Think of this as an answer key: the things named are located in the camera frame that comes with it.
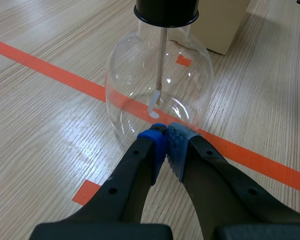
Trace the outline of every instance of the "cardboard box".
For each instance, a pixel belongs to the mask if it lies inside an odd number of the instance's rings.
[[[199,0],[199,18],[191,24],[190,34],[207,49],[225,55],[245,19],[249,2],[250,0]],[[169,39],[181,43],[178,36],[171,32]]]

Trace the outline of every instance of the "glass flask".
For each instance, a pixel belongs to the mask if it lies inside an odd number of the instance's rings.
[[[167,41],[162,53],[163,29]],[[214,73],[207,49],[189,29],[189,25],[162,28],[139,21],[138,32],[125,36],[109,56],[106,106],[112,126],[125,140],[133,142],[154,123],[202,127],[214,90]]]

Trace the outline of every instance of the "wooden floor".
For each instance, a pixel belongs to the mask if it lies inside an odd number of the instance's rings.
[[[138,27],[134,4],[0,0],[0,41],[104,85],[111,50]],[[228,54],[210,52],[216,86],[203,129],[300,172],[300,5],[251,0],[248,13]],[[0,240],[27,239],[35,225],[78,210],[83,181],[102,185],[129,147],[118,141],[104,102],[0,55]],[[300,191],[230,162],[300,212]],[[167,164],[143,222],[202,239]]]

